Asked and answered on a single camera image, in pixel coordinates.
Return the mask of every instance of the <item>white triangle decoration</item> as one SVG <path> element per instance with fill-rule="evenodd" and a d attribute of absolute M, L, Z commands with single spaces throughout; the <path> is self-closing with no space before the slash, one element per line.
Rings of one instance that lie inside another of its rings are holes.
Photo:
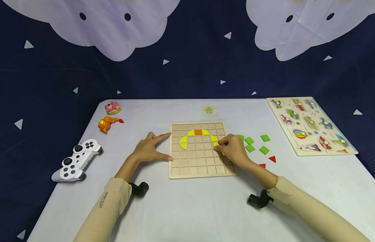
<path fill-rule="evenodd" d="M 24 240 L 24 237 L 25 237 L 25 233 L 26 233 L 26 230 L 20 232 L 19 235 L 17 235 L 17 238 L 21 239 L 21 240 Z"/>
<path fill-rule="evenodd" d="M 17 122 L 15 122 L 14 125 L 16 125 L 17 128 L 19 128 L 19 130 L 22 130 L 22 123 L 23 122 L 24 122 L 24 119 L 20 119 Z"/>
<path fill-rule="evenodd" d="M 353 115 L 362 115 L 362 113 L 358 109 L 356 109 Z"/>
<path fill-rule="evenodd" d="M 231 36 L 232 36 L 232 32 L 229 32 L 226 35 L 224 35 L 224 37 L 229 39 L 229 40 L 231 39 Z"/>
<path fill-rule="evenodd" d="M 331 57 L 331 56 L 326 56 L 326 58 L 323 60 L 323 61 L 327 61 L 328 59 L 332 59 L 333 57 Z"/>
<path fill-rule="evenodd" d="M 31 49 L 34 48 L 34 46 L 28 41 L 25 41 L 24 49 Z"/>

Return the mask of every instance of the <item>hand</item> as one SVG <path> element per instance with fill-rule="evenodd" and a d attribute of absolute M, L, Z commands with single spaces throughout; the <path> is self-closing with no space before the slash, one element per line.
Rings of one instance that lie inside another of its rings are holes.
<path fill-rule="evenodd" d="M 139 141 L 131 156 L 135 157 L 139 163 L 155 159 L 173 161 L 171 156 L 162 154 L 155 150 L 155 145 L 170 135 L 171 133 L 165 133 L 155 136 L 154 133 L 150 132 L 144 140 L 142 139 Z"/>
<path fill-rule="evenodd" d="M 248 158 L 247 152 L 244 148 L 243 140 L 233 134 L 228 134 L 227 137 L 218 141 L 219 145 L 214 147 L 214 150 L 221 151 L 238 166 L 243 166 L 246 162 L 251 162 Z"/>

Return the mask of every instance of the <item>orange square piece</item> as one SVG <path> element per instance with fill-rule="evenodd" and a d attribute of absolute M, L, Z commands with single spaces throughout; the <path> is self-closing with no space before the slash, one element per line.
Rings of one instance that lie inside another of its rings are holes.
<path fill-rule="evenodd" d="M 195 129 L 194 133 L 195 133 L 195 135 L 202 135 L 202 130 L 201 129 Z"/>

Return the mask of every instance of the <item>forearm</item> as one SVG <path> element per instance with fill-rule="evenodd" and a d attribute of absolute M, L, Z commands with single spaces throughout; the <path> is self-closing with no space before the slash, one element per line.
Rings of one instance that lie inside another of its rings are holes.
<path fill-rule="evenodd" d="M 370 242 L 343 217 L 282 176 L 267 192 L 275 206 L 297 217 L 324 241 Z"/>
<path fill-rule="evenodd" d="M 259 166 L 249 159 L 243 162 L 239 162 L 239 164 L 241 164 L 240 168 L 256 178 L 256 180 L 258 180 L 258 182 L 266 189 L 271 189 L 275 186 L 278 180 L 277 175 L 271 173 L 267 169 Z"/>
<path fill-rule="evenodd" d="M 111 178 L 73 242 L 107 242 L 130 196 L 131 186 L 125 180 Z"/>
<path fill-rule="evenodd" d="M 138 164 L 139 162 L 135 155 L 128 156 L 119 171 L 116 173 L 115 178 L 123 178 L 125 181 L 127 181 L 127 183 L 129 183 Z"/>

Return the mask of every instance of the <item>cloud eye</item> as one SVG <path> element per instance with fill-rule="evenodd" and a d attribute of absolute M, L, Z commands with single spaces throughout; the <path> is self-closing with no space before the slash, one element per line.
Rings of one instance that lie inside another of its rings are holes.
<path fill-rule="evenodd" d="M 126 13 L 124 15 L 124 19 L 127 20 L 127 21 L 130 21 L 131 20 L 131 15 L 129 13 Z"/>
<path fill-rule="evenodd" d="M 87 19 L 87 17 L 85 16 L 85 14 L 80 13 L 79 15 L 80 15 L 80 18 L 81 18 L 82 20 L 86 20 L 86 19 Z"/>
<path fill-rule="evenodd" d="M 334 17 L 334 13 L 330 13 L 330 15 L 327 16 L 326 20 L 331 20 Z"/>
<path fill-rule="evenodd" d="M 293 17 L 294 17 L 293 15 L 288 16 L 288 18 L 286 19 L 286 22 L 287 22 L 287 23 L 290 22 L 290 21 L 292 20 Z"/>

